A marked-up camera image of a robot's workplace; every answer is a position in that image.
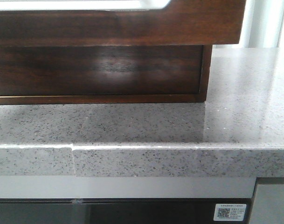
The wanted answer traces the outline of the white curtain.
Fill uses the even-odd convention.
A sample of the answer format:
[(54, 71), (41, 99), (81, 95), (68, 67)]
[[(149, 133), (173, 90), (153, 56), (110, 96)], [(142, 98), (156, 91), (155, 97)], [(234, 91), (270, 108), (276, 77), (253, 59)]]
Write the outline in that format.
[(275, 48), (283, 35), (284, 0), (248, 0), (239, 43), (214, 45), (213, 48)]

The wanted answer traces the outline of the white QR code sticker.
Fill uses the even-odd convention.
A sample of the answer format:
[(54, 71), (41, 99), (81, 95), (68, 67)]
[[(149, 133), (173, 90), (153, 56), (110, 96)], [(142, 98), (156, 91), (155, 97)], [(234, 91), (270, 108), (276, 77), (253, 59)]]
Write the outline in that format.
[(214, 221), (243, 221), (246, 204), (217, 203), (215, 205)]

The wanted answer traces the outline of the black glass oven door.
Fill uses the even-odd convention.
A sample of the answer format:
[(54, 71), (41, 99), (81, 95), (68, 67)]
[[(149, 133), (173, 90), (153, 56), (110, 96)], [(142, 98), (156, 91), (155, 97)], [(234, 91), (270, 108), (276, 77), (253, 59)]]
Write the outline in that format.
[[(243, 221), (214, 221), (217, 203), (246, 204)], [(0, 224), (247, 224), (250, 199), (0, 199)]]

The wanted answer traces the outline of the grey cabinet panel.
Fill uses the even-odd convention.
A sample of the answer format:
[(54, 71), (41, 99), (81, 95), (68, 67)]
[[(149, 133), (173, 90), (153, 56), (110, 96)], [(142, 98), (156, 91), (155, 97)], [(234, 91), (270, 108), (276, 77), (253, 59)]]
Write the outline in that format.
[(284, 178), (258, 178), (250, 224), (284, 224)]

